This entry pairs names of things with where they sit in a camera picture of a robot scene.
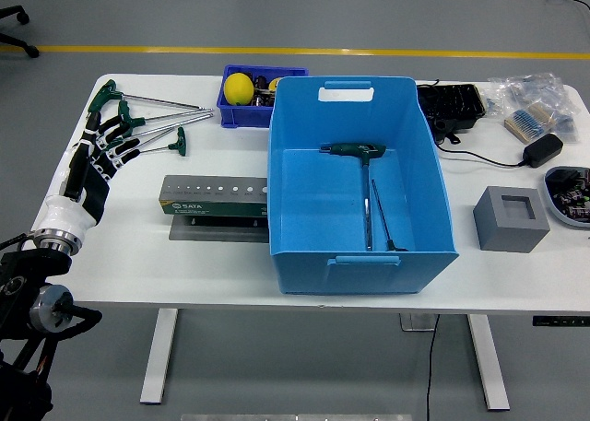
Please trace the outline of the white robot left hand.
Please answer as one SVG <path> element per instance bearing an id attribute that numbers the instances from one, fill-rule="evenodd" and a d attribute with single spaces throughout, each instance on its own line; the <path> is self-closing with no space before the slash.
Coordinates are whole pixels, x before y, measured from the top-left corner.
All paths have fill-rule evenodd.
<path id="1" fill-rule="evenodd" d="M 117 115 L 107 121 L 91 113 L 80 138 L 69 147 L 58 166 L 46 197 L 45 228 L 72 232 L 96 226 L 110 191 L 109 182 L 128 161 L 139 156 L 139 141 L 124 140 L 130 126 Z"/>

